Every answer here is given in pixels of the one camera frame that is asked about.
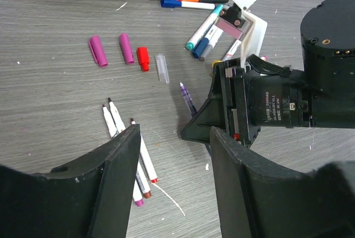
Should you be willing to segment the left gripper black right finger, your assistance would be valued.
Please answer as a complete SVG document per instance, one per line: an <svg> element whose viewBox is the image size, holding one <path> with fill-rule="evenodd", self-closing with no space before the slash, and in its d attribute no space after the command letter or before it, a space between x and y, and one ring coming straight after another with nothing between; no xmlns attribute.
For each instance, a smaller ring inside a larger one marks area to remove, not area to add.
<svg viewBox="0 0 355 238"><path fill-rule="evenodd" d="M354 162L302 173L210 130L223 237L353 237Z"/></svg>

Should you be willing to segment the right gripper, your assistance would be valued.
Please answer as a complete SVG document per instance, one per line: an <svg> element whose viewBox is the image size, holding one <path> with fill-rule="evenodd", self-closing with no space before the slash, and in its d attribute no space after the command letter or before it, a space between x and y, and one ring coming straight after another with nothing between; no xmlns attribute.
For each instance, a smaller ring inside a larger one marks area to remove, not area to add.
<svg viewBox="0 0 355 238"><path fill-rule="evenodd" d="M246 64L242 68L239 59L213 62L211 90L202 107L195 106L197 113L183 127L182 140L209 144L211 127L222 127L222 103L225 130L246 147L263 126L310 126L310 90L303 71L255 55Z"/></svg>

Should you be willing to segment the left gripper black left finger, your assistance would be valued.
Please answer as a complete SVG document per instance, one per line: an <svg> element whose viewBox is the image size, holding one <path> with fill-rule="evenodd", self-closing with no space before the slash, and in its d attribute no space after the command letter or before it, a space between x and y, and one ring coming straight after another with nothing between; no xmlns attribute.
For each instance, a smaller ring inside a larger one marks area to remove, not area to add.
<svg viewBox="0 0 355 238"><path fill-rule="evenodd" d="M125 237L125 142L117 135L46 174L1 166L1 236Z"/></svg>

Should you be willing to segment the dark purple clear pen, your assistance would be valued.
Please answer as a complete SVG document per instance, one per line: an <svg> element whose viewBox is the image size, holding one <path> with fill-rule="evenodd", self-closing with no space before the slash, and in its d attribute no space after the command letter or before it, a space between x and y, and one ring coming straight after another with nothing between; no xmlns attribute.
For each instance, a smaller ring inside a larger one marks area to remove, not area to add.
<svg viewBox="0 0 355 238"><path fill-rule="evenodd" d="M186 88L186 86L184 86L184 84L182 82L179 82L180 84L180 91L181 91L181 95L185 101L186 106L188 107L191 116L193 117L196 113L197 113L197 109L194 105L194 102L192 101L192 97L188 91L188 89Z"/></svg>

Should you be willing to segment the clear pen cap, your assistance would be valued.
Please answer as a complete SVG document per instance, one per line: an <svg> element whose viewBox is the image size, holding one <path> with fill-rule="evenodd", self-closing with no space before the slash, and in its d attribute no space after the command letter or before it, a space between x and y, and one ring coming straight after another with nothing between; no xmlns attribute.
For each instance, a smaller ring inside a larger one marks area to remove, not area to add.
<svg viewBox="0 0 355 238"><path fill-rule="evenodd" d="M163 54L155 56L155 63L158 71L158 78L161 82L170 83L169 72L166 64L166 59Z"/></svg>

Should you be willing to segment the red cap white pen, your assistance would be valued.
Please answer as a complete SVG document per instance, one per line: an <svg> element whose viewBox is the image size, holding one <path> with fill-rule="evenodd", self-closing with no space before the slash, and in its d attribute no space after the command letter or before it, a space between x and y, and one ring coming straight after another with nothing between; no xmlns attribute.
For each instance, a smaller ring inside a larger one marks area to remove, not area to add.
<svg viewBox="0 0 355 238"><path fill-rule="evenodd" d="M141 136L140 156L141 159L143 160L143 164L145 166L149 180L155 184L158 182L158 176L153 166L153 162L151 161L151 157L148 153L148 149L145 145L142 134L140 136Z"/></svg>

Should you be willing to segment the magenta pen cap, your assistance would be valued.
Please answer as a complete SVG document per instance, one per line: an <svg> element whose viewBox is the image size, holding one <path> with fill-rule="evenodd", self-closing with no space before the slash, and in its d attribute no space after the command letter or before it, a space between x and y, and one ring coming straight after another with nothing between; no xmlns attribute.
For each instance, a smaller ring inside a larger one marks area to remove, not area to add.
<svg viewBox="0 0 355 238"><path fill-rule="evenodd" d="M100 68L105 68L108 66L108 61L100 40L99 36L92 36L91 39L88 42L90 51L93 55L93 59L95 63L100 67Z"/></svg>
<svg viewBox="0 0 355 238"><path fill-rule="evenodd" d="M130 39L127 33L122 33L119 36L119 44L126 64L133 64L134 56L130 44Z"/></svg>

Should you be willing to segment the magenta end rainbow pen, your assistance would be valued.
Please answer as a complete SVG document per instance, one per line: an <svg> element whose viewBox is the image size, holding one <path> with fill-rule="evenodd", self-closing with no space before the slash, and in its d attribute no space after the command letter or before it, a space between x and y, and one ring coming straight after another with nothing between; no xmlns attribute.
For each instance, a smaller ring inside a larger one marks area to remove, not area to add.
<svg viewBox="0 0 355 238"><path fill-rule="evenodd" d="M108 97L109 112L112 117L112 121L116 127L118 135L125 138L124 145L125 153L125 168L124 171L127 177L128 188L133 203L140 207L144 204L145 198L151 197L151 190L147 179L142 174L139 151L140 151L140 135L138 134L138 128L131 126L126 128L123 120L118 111L118 107L113 102L112 98Z"/></svg>

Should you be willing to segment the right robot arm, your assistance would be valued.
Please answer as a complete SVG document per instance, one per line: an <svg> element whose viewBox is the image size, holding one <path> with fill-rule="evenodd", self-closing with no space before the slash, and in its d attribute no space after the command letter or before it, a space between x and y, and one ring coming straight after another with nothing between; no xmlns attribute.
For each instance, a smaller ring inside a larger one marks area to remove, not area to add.
<svg viewBox="0 0 355 238"><path fill-rule="evenodd" d="M300 25L303 70L257 54L214 65L208 98L181 131L208 144L212 127L250 146L263 126L354 128L354 0L325 0Z"/></svg>

